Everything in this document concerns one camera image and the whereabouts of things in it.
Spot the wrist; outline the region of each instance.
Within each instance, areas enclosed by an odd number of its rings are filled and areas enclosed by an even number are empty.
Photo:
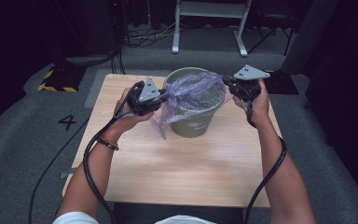
[[[104,132],[102,136],[103,138],[107,139],[109,142],[117,143],[118,139],[121,137],[122,134],[123,132],[114,128],[110,128],[106,132]]]
[[[254,114],[251,117],[252,122],[255,124],[256,128],[261,128],[266,125],[270,125],[271,119],[269,118],[268,114],[264,113],[257,113],[254,112]]]

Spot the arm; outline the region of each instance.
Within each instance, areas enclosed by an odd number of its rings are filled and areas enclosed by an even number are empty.
[[[124,90],[118,104],[124,100],[127,93],[128,89]],[[129,110],[128,106],[125,105],[124,113]],[[142,117],[132,116],[125,119],[121,118],[103,134],[103,137],[109,142],[116,143],[124,132],[133,128],[138,122],[148,120],[152,116],[153,113],[149,113]],[[89,154],[90,173],[102,195],[106,193],[113,154],[114,150],[102,144],[96,144]],[[63,202],[57,211],[56,217],[68,212],[79,211],[96,218],[99,207],[100,202],[90,189],[84,173],[83,163],[80,163],[68,184]]]
[[[269,95],[264,83],[262,91],[253,103],[252,122],[258,131],[263,176],[265,176],[282,152],[282,144],[269,118]],[[239,98],[234,102],[241,107]],[[275,175],[266,184],[266,192],[271,205],[271,223],[316,223],[310,200],[300,172],[289,153]]]

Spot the controller cable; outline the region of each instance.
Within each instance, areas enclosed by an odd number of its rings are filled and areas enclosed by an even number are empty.
[[[36,195],[37,189],[39,188],[40,183],[42,182],[43,177],[48,172],[48,169],[51,167],[51,165],[56,161],[58,156],[63,152],[63,150],[69,145],[69,143],[75,138],[75,136],[82,130],[82,128],[87,124],[90,118],[87,118],[83,124],[75,131],[75,133],[69,138],[69,140],[61,147],[61,149],[57,152],[57,154],[54,156],[54,158],[50,161],[46,169],[43,171],[43,174],[39,177],[39,179],[36,182],[36,185],[34,186],[34,191],[31,196],[30,204],[29,204],[29,210],[28,210],[28,223],[32,223],[32,213],[33,213],[33,207],[34,207],[34,196]]]
[[[282,144],[281,156],[278,158],[278,160],[275,162],[274,166],[271,168],[271,170],[268,172],[268,174],[263,178],[263,180],[261,181],[261,183],[258,185],[257,189],[255,190],[255,193],[252,196],[252,199],[246,208],[245,219],[243,221],[244,224],[247,224],[249,222],[249,216],[251,214],[252,207],[253,207],[253,205],[255,203],[255,199],[257,198],[261,189],[264,188],[264,186],[266,186],[267,182],[269,182],[269,180],[272,178],[272,176],[277,172],[278,168],[281,166],[281,164],[284,160],[284,157],[286,156],[286,151],[287,151],[286,143],[284,142],[283,139],[280,138],[280,140],[281,140],[281,144]]]
[[[109,204],[107,203],[107,201],[104,199],[103,195],[101,194],[101,192],[98,190],[97,186],[94,183],[94,180],[91,177],[91,173],[90,173],[90,167],[89,167],[89,156],[90,156],[90,151],[92,146],[94,145],[94,143],[97,141],[97,139],[99,137],[101,137],[101,135],[106,132],[106,130],[112,126],[118,119],[129,115],[130,112],[124,113],[123,114],[123,108],[124,105],[126,104],[128,97],[131,95],[131,93],[134,91],[135,86],[133,86],[129,92],[127,93],[127,96],[124,98],[123,102],[120,104],[117,112],[114,114],[114,116],[112,117],[111,120],[109,120],[109,122],[103,127],[101,128],[100,131],[98,131],[89,141],[89,143],[86,146],[86,149],[84,151],[84,155],[83,155],[83,168],[84,168],[84,173],[86,175],[86,179],[89,182],[89,187],[91,188],[92,192],[94,193],[95,197],[97,197],[98,201],[100,201],[101,205],[103,206],[103,208],[106,210],[106,212],[108,213],[109,217],[110,217],[110,221],[112,224],[116,223],[115,220],[115,215],[113,214],[113,210],[109,207]]]

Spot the person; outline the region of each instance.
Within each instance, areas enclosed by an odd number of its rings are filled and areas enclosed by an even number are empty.
[[[251,120],[257,128],[261,145],[263,176],[265,176],[280,157],[282,143],[269,118],[269,95],[266,87],[263,82],[260,82],[260,86],[262,91],[253,102],[254,112]],[[129,89],[123,91],[115,110],[123,102],[128,91]],[[235,105],[242,107],[239,98],[234,96],[233,101]],[[103,133],[103,138],[108,142],[116,143],[124,132],[132,129],[139,122],[149,120],[153,115],[154,113],[151,112],[141,117],[118,119]],[[96,144],[89,154],[90,173],[102,195],[106,193],[113,155],[114,150],[103,144]],[[288,153],[265,188],[271,208],[271,223],[316,223],[304,181]],[[99,208],[100,202],[90,189],[81,163],[67,187],[53,224],[98,223],[96,218]],[[182,220],[180,223],[212,223],[189,216],[170,217],[157,223],[175,223],[176,219]]]

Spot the bracelet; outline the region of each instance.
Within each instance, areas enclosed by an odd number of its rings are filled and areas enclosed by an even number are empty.
[[[114,151],[118,151],[118,144],[111,143],[102,136],[97,139],[97,142],[101,143],[102,145],[104,145],[106,147],[109,147],[110,149],[113,149]]]

